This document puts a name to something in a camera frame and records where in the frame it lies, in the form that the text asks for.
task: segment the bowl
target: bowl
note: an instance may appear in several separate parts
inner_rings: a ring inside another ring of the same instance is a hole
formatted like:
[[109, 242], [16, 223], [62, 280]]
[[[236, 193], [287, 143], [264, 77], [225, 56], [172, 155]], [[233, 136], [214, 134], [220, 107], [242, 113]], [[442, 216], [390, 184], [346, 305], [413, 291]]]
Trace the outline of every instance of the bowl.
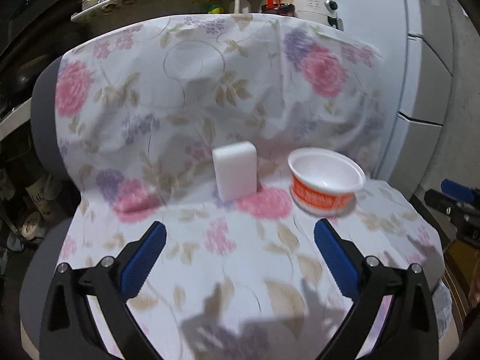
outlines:
[[291, 192], [297, 204], [314, 215], [337, 215], [365, 185], [365, 174], [354, 161], [332, 150], [297, 149], [290, 153]]

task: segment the floral tablecloth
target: floral tablecloth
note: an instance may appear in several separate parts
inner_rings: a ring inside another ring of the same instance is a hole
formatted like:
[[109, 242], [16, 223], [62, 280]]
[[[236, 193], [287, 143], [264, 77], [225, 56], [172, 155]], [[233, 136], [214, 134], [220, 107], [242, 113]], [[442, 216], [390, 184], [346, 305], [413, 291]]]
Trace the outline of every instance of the floral tablecloth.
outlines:
[[[69, 51], [56, 126], [82, 202], [58, 261], [93, 266], [162, 221], [166, 247], [128, 306], [163, 358], [314, 359], [351, 302], [314, 244], [318, 219], [292, 202], [286, 158], [325, 147], [369, 173], [381, 146], [380, 72], [371, 46], [271, 15], [163, 17]], [[243, 140], [258, 151], [259, 192], [222, 203], [211, 151]], [[437, 285], [439, 237], [387, 183], [369, 180], [331, 222], [363, 254], [419, 262]]]

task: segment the orange band on bowl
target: orange band on bowl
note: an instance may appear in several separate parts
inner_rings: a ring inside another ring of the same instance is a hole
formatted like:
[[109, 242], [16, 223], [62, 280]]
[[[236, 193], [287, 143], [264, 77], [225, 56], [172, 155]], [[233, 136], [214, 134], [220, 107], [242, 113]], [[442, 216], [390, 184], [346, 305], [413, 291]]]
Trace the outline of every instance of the orange band on bowl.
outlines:
[[347, 193], [346, 195], [327, 195], [315, 191], [306, 185], [302, 184], [294, 175], [292, 184], [292, 193], [295, 197], [305, 204], [309, 204], [320, 210], [339, 210], [352, 201], [353, 193]]

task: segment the person's hand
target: person's hand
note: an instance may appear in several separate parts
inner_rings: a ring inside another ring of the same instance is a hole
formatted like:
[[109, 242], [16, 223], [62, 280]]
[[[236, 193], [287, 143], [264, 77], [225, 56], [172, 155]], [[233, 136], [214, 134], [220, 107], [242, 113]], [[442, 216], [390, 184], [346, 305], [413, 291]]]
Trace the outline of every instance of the person's hand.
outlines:
[[480, 303], [480, 250], [475, 253], [477, 263], [473, 270], [473, 279], [470, 284], [469, 303], [472, 307], [476, 307]]

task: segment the white sponge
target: white sponge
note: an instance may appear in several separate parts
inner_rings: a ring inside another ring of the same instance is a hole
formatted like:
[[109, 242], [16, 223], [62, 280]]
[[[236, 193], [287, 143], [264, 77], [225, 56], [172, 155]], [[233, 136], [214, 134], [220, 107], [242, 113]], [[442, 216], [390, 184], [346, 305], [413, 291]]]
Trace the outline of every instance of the white sponge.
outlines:
[[212, 150], [220, 200], [229, 202], [257, 191], [257, 149], [240, 142]]

